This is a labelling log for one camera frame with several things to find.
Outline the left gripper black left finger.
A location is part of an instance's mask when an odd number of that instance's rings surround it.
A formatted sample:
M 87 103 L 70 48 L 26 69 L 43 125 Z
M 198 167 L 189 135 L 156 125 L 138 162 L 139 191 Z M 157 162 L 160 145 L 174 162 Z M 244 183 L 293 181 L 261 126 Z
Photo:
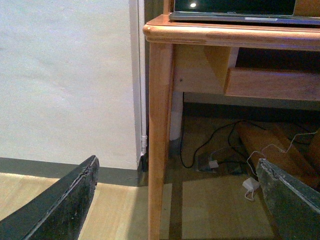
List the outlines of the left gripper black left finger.
M 85 223 L 99 175 L 92 155 L 0 222 L 2 240 L 76 240 Z

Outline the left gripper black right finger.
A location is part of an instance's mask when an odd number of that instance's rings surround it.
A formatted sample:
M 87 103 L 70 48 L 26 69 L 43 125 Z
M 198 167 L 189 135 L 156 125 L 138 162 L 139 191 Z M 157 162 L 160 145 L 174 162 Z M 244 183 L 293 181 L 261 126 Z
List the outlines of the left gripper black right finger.
M 265 158 L 256 174 L 264 201 L 284 240 L 320 238 L 320 193 Z

